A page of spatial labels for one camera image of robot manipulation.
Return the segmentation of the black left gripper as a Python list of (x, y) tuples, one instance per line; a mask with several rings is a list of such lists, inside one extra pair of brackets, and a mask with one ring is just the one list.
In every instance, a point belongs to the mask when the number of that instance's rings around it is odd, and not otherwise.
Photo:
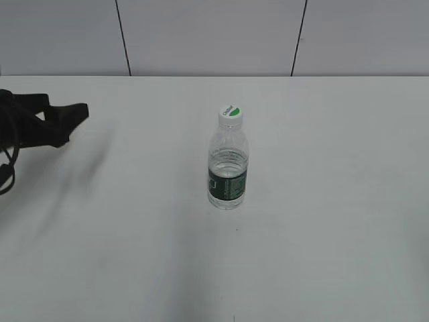
[[(43, 113), (44, 119), (36, 115)], [(4, 148), (60, 148), (89, 117), (88, 105), (51, 106), (47, 94), (13, 94), (1, 89), (1, 145)]]

